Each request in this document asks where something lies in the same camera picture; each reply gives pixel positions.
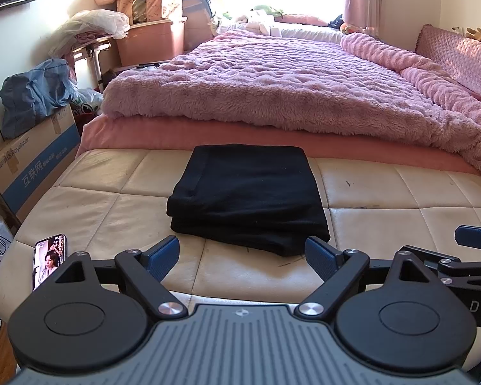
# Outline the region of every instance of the quilted cushion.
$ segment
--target quilted cushion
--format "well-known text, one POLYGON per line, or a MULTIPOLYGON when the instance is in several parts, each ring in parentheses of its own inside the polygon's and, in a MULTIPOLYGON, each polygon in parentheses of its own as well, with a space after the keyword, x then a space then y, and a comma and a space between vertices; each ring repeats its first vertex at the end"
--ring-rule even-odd
MULTIPOLYGON (((65 171, 35 206, 0 266, 0 317, 8 320, 32 286, 33 246, 65 233, 69 253, 110 259, 146 250, 167 235, 166 202, 190 151, 92 150, 65 171)), ((309 159, 330 227, 330 244, 391 259, 405 244, 481 260, 458 246, 460 224, 481 226, 481 177, 347 159, 309 159)), ((298 303, 321 285, 303 256, 178 235, 181 256, 163 284, 196 303, 298 303)), ((481 329, 465 368, 481 361, 481 329)))
POLYGON ((452 78, 481 96, 481 42, 426 24, 415 51, 440 64, 452 78))

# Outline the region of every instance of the blue stripe on box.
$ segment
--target blue stripe on box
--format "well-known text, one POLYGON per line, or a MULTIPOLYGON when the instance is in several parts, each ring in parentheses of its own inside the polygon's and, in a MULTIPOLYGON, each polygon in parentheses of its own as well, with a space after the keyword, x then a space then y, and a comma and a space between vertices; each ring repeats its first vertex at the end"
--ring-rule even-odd
POLYGON ((2 194, 13 213, 17 213, 39 184, 80 143, 75 124, 64 131, 43 152, 37 155, 2 194))

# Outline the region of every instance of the smartphone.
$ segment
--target smartphone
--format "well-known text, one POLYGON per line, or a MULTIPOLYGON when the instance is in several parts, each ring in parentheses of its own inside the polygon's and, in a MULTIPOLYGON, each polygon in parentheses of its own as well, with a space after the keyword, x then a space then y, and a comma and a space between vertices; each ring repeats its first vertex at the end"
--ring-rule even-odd
POLYGON ((66 259, 66 236, 57 235, 36 243, 32 289, 36 289, 66 259))

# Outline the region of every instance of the black folded clothing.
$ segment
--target black folded clothing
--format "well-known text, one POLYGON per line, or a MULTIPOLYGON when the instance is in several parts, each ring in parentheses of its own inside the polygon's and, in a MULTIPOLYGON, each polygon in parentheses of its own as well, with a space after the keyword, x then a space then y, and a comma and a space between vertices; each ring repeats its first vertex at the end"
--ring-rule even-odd
POLYGON ((168 199, 171 229, 292 256, 308 236, 330 240, 302 149, 198 146, 168 199))

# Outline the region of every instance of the pink quilted headboard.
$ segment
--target pink quilted headboard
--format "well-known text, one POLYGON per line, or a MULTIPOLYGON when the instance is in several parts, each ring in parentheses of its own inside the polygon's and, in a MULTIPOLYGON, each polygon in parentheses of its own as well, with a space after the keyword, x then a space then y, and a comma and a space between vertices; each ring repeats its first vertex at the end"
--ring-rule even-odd
POLYGON ((481 95, 481 42, 426 24, 415 52, 438 63, 460 84, 481 95))

